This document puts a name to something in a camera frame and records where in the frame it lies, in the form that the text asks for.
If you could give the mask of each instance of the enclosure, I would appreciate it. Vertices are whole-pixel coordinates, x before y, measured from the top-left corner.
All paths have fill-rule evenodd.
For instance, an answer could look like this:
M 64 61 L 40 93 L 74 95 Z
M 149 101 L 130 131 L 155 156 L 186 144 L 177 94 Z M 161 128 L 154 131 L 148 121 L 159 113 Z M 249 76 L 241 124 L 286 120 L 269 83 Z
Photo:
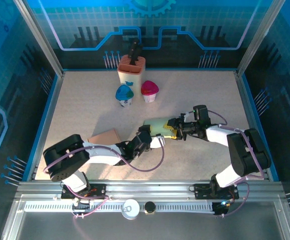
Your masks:
M 123 108 L 115 96 L 118 68 L 135 39 L 145 59 L 142 80 L 159 92 L 154 102 L 134 96 Z M 44 150 L 72 134 L 86 141 L 111 129 L 129 141 L 144 122 L 196 105 L 231 127 L 257 129 L 269 152 L 265 179 L 250 181 L 235 216 L 184 210 L 209 204 L 187 186 L 208 183 L 230 164 L 227 147 L 188 137 L 166 138 L 164 162 L 152 172 L 83 166 L 113 199 L 108 210 L 72 221 L 60 184 L 43 172 Z M 132 165 L 150 169 L 161 155 L 152 149 Z M 0 1 L 0 238 L 193 239 L 199 231 L 209 239 L 290 239 L 289 193 L 290 0 Z M 121 221 L 115 206 L 129 198 L 141 210 L 155 201 L 161 212 Z

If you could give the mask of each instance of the metal frame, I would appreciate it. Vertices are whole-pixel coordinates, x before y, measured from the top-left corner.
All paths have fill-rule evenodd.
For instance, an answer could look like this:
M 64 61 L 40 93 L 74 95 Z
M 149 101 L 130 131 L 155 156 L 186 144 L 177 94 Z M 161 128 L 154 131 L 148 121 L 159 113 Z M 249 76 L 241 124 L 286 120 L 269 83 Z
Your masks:
M 189 187 L 193 184 L 206 184 L 208 181 L 110 181 L 96 180 L 95 184 L 106 184 L 109 201 L 107 205 L 123 203 L 127 199 L 135 199 L 143 204 L 147 201 L 154 201 L 157 204 L 177 204 L 178 206 L 188 204 L 208 204 L 211 202 L 219 202 L 217 200 L 195 200 L 194 193 L 189 191 Z M 277 213 L 277 219 L 286 240 L 290 240 L 290 208 L 285 198 L 283 186 L 280 182 L 269 181 L 249 181 L 250 192 L 247 199 L 248 203 L 274 203 Z M 247 187 L 242 184 L 237 186 L 240 199 L 247 193 Z M 32 181 L 21 182 L 13 205 L 11 207 L 5 228 L 3 230 L 3 240 L 17 239 L 17 235 L 21 229 L 24 212 L 34 212 L 26 208 L 28 204 L 42 206 L 50 206 L 51 201 L 54 203 L 70 203 L 60 199 L 62 188 L 60 184 L 50 181 Z M 194 212 L 189 211 L 191 208 L 184 208 L 177 212 Z M 53 212 L 70 212 L 63 209 L 53 209 Z M 104 208 L 103 212 L 120 212 L 120 209 Z M 165 208 L 164 212 L 176 212 L 174 209 Z
M 257 128 L 257 121 L 253 114 L 251 103 L 249 103 L 246 90 L 244 90 L 244 84 L 242 76 L 247 69 L 249 63 L 253 59 L 257 49 L 259 48 L 264 37 L 268 33 L 272 23 L 282 8 L 285 0 L 274 0 L 268 11 L 266 12 L 260 26 L 258 27 L 249 47 L 246 50 L 239 66 L 236 76 L 237 85 L 243 101 L 245 113 L 248 119 L 249 125 Z M 39 138 L 37 150 L 34 155 L 34 159 L 39 159 L 43 150 L 43 145 L 46 139 L 46 135 L 49 129 L 49 123 L 53 117 L 54 108 L 57 102 L 58 94 L 61 89 L 63 81 L 63 69 L 58 61 L 51 45 L 49 44 L 44 32 L 39 27 L 31 8 L 26 1 L 14 0 L 14 3 L 18 7 L 21 15 L 24 17 L 28 27 L 33 33 L 35 39 L 43 50 L 48 61 L 52 65 L 56 74 L 60 77 L 52 96 L 50 109 L 48 110 L 47 117 L 43 126 L 42 135 Z M 32 176 L 35 164 L 30 168 L 30 174 L 28 181 Z M 271 171 L 268 171 L 268 177 L 273 180 Z M 107 184 L 107 194 L 110 196 L 110 200 L 106 204 L 119 204 L 125 200 L 133 198 L 140 203 L 147 201 L 155 201 L 156 203 L 179 203 L 181 205 L 188 203 L 210 203 L 211 200 L 195 200 L 194 193 L 189 191 L 189 186 L 192 184 L 206 184 L 208 181 L 108 181 L 97 180 L 94 183 Z M 247 202 L 267 202 L 274 203 L 277 219 L 282 230 L 285 239 L 290 239 L 290 208 L 286 200 L 285 193 L 280 182 L 269 181 L 249 181 L 250 194 Z M 241 196 L 244 196 L 247 192 L 247 188 L 244 185 L 239 185 L 238 190 Z M 23 223 L 23 216 L 28 209 L 27 204 L 37 204 L 41 206 L 50 204 L 51 201 L 55 203 L 61 203 L 60 200 L 61 187 L 58 183 L 52 183 L 50 181 L 31 181 L 20 182 L 17 189 L 14 202 L 10 209 L 8 219 L 3 230 L 2 239 L 13 240 L 17 239 L 18 233 Z
M 247 69 L 248 65 L 253 59 L 256 51 L 261 45 L 263 39 L 266 37 L 267 33 L 269 32 L 270 27 L 272 26 L 274 20 L 279 14 L 284 3 L 285 3 L 285 0 L 273 0 L 271 5 L 269 6 L 264 18 L 262 19 L 257 31 L 255 32 L 253 39 L 251 40 L 243 58 L 241 59 L 238 65 L 237 75 L 239 77 L 241 77 L 244 74 L 245 70 Z
M 40 48 L 44 52 L 47 60 L 54 69 L 55 73 L 58 75 L 58 77 L 61 78 L 63 76 L 63 68 L 59 60 L 57 59 L 50 43 L 48 42 L 44 32 L 42 31 L 41 27 L 36 21 L 31 8 L 29 7 L 26 1 L 23 0 L 13 0 L 13 1 L 17 6 L 18 10 L 20 11 L 20 14 L 23 16 L 25 22 L 27 23 L 30 31 L 34 35 Z

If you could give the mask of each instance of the beige table surface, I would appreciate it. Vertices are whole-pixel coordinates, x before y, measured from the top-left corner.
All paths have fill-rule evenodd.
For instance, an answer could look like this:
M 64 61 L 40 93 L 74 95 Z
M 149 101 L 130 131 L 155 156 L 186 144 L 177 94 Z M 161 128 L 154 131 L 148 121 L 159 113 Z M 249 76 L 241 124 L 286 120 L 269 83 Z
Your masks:
M 230 127 L 248 128 L 234 73 L 230 71 L 147 70 L 143 80 L 155 82 L 160 91 L 156 100 L 145 103 L 134 97 L 128 108 L 120 106 L 115 93 L 120 86 L 115 71 L 67 72 L 53 114 L 44 149 L 72 134 L 82 139 L 115 128 L 122 141 L 131 140 L 144 120 L 177 117 L 195 105 L 223 115 Z M 210 114 L 212 123 L 222 120 Z M 149 169 L 161 159 L 161 149 L 145 152 L 132 164 Z M 138 172 L 129 166 L 89 164 L 81 167 L 88 179 L 110 180 L 209 180 L 230 164 L 227 147 L 193 137 L 187 141 L 166 140 L 162 165 L 152 172 Z M 36 180 L 49 180 L 43 173 L 42 157 Z

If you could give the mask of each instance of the glass panel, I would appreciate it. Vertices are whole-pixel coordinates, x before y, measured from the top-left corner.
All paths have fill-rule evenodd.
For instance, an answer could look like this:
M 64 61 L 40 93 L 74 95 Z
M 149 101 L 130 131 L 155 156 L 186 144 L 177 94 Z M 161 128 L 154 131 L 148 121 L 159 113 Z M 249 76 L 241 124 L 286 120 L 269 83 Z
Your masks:
M 290 191 L 290 0 L 245 75 L 278 177 Z
M 112 69 L 133 39 L 150 68 L 237 68 L 271 0 L 29 0 L 65 69 Z
M 54 77 L 13 1 L 0 1 L 0 238 Z

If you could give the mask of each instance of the black knob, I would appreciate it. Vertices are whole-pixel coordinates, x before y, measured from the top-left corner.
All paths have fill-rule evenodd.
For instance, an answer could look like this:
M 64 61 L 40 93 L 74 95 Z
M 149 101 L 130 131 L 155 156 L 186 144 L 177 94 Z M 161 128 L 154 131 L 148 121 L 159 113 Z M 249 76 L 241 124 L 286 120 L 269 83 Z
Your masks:
M 152 214 L 153 212 L 155 212 L 155 209 L 156 205 L 154 202 L 148 201 L 145 203 L 144 210 L 146 214 Z

